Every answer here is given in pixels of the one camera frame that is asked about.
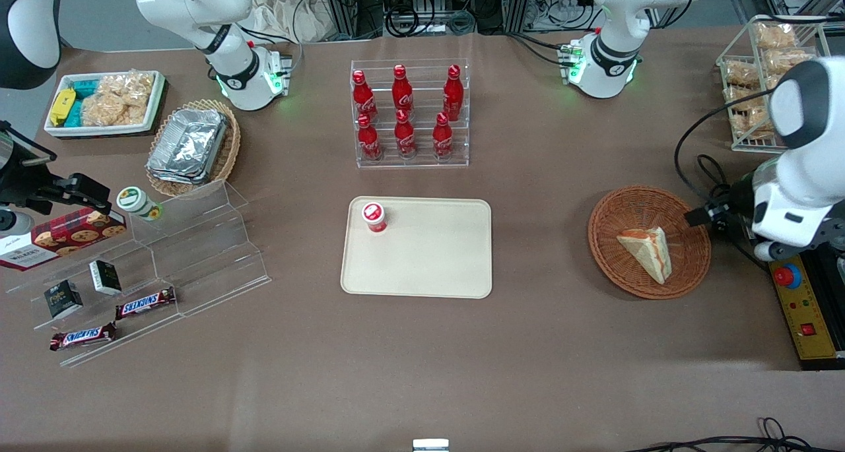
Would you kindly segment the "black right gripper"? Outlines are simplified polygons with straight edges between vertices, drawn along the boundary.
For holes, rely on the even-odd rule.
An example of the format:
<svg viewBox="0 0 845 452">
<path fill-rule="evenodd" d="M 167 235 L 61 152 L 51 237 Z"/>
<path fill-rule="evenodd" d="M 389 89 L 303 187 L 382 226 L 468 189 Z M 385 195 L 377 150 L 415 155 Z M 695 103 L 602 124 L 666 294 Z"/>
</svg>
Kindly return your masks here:
<svg viewBox="0 0 845 452">
<path fill-rule="evenodd" d="M 75 200 L 66 194 L 57 182 L 63 178 L 48 170 L 6 170 L 1 177 L 1 205 L 30 209 L 39 214 L 51 214 L 54 203 L 75 205 Z M 90 176 L 71 175 L 71 195 L 80 205 L 88 206 L 102 214 L 111 214 L 111 190 Z"/>
</svg>

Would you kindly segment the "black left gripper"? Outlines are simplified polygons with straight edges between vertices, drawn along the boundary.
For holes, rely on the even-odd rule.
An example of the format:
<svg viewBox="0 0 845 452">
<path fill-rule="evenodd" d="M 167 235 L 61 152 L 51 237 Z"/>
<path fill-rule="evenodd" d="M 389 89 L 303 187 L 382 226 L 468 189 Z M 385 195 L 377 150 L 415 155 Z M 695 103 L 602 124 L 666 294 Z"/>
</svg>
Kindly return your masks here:
<svg viewBox="0 0 845 452">
<path fill-rule="evenodd" d="M 751 229 L 755 209 L 755 194 L 752 179 L 738 179 L 727 190 L 726 232 L 728 238 L 756 242 L 757 235 Z M 712 213 L 707 206 L 685 213 L 689 227 L 706 226 L 712 223 Z"/>
</svg>

